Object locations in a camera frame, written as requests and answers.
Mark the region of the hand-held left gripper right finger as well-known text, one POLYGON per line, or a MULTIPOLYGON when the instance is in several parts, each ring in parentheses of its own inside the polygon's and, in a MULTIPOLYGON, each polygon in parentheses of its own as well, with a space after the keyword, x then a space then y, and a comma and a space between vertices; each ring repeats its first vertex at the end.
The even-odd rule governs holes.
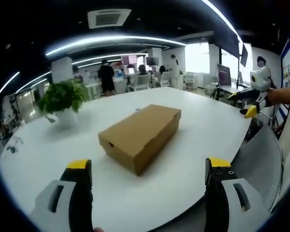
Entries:
POLYGON ((205 187, 206 232, 256 232, 269 217, 261 195, 224 159, 205 160, 205 187))

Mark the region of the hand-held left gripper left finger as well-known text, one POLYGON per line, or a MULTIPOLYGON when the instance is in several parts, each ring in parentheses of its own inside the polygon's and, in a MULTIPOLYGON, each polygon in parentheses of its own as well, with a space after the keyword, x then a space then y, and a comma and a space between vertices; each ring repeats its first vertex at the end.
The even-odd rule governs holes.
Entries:
POLYGON ((36 197, 30 220, 42 232, 92 232, 91 160, 70 163, 36 197))

